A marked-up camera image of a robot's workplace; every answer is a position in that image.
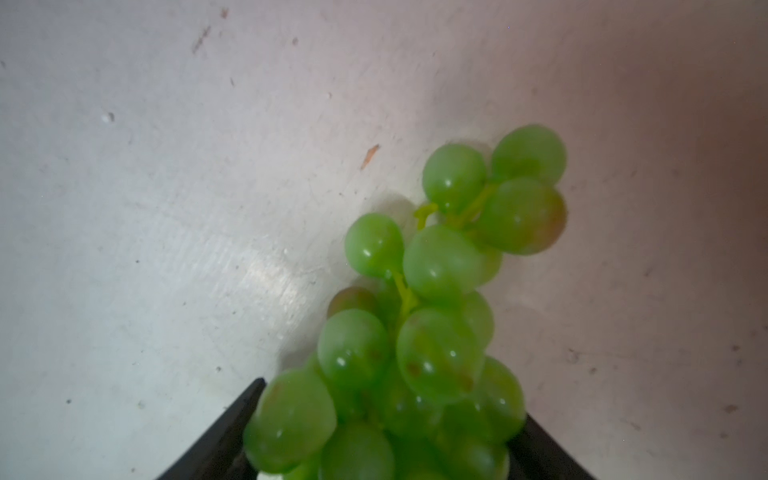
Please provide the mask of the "green fake grape bunch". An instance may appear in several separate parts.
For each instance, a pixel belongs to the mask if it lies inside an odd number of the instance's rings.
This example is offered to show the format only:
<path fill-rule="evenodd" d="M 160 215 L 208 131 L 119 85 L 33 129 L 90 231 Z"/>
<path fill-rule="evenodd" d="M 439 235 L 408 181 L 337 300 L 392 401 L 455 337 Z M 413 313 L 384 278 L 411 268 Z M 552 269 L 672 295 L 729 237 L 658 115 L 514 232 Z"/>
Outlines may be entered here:
<path fill-rule="evenodd" d="M 496 321 L 481 289 L 506 256 L 559 239 L 566 164 L 538 124 L 489 155 L 448 143 L 424 165 L 412 231 L 359 217 L 344 253 L 363 282 L 329 302 L 306 363 L 267 383 L 244 427 L 248 465 L 282 479 L 518 477 L 524 393 L 488 352 Z"/>

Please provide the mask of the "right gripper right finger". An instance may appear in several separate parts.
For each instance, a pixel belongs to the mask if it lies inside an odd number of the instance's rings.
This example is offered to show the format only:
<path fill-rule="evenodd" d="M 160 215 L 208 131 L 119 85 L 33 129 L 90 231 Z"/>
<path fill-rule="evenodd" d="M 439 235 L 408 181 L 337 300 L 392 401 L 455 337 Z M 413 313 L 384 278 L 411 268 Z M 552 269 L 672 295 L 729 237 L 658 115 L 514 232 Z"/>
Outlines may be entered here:
<path fill-rule="evenodd" d="M 507 449 L 508 480 L 595 480 L 531 415 Z"/>

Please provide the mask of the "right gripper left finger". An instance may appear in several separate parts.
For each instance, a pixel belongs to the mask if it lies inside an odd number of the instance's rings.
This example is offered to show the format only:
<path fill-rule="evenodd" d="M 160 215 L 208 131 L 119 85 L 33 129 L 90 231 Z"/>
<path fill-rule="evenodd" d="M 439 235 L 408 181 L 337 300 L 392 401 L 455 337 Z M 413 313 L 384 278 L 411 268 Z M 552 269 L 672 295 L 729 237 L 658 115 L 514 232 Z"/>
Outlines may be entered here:
<path fill-rule="evenodd" d="M 258 471 L 250 465 L 245 456 L 243 432 L 266 385 L 263 378 L 254 380 L 158 479 L 256 479 Z"/>

